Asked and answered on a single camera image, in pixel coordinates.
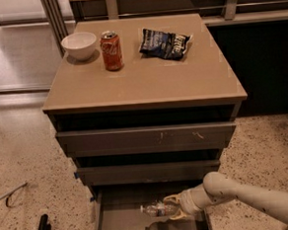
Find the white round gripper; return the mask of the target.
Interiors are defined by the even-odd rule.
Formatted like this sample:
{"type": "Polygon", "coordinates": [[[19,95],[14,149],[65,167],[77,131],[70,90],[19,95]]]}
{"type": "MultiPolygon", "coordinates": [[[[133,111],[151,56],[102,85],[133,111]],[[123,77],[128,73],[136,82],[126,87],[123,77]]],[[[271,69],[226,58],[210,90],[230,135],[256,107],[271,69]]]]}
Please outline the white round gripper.
{"type": "Polygon", "coordinates": [[[204,185],[199,185],[181,193],[165,196],[163,202],[180,203],[181,209],[170,217],[172,220],[177,220],[186,219],[190,215],[202,212],[207,206],[216,205],[219,202],[219,198],[209,194],[205,190],[204,185]]]}

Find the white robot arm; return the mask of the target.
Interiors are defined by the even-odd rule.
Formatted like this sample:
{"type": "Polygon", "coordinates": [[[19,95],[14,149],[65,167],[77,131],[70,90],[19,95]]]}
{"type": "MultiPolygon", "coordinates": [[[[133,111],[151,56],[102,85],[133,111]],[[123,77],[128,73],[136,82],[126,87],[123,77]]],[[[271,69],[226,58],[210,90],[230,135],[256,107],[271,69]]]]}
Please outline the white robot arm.
{"type": "Polygon", "coordinates": [[[201,185],[164,198],[179,210],[174,220],[202,212],[208,206],[236,199],[288,225],[288,193],[242,185],[219,172],[207,173],[201,185]]]}

